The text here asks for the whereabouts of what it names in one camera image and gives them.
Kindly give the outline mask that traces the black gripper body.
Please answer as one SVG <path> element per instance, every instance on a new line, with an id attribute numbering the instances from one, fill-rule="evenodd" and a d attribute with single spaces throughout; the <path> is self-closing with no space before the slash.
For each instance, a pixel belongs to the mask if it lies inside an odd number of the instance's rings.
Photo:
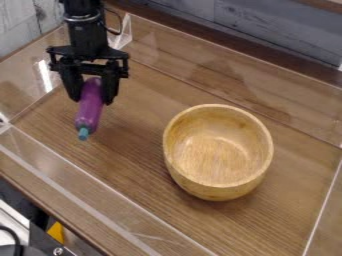
<path id="1" fill-rule="evenodd" d="M 128 54 L 113 49 L 108 42 L 108 28 L 101 16 L 65 16 L 69 44 L 46 48 L 49 69 L 62 79 L 82 74 L 102 76 L 113 73 L 117 78 L 128 77 Z"/>

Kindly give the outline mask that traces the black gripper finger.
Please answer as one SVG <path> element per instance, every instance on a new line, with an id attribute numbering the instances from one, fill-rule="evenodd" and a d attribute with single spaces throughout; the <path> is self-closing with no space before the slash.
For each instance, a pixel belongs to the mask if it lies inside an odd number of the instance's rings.
<path id="1" fill-rule="evenodd" d="M 106 72 L 101 77 L 102 82 L 102 102 L 110 105 L 118 93 L 120 78 L 116 73 Z"/>
<path id="2" fill-rule="evenodd" d="M 70 69 L 65 69 L 60 73 L 61 81 L 64 84 L 64 88 L 66 90 L 69 98 L 77 102 L 80 100 L 81 89 L 84 79 L 81 74 L 77 71 Z"/>

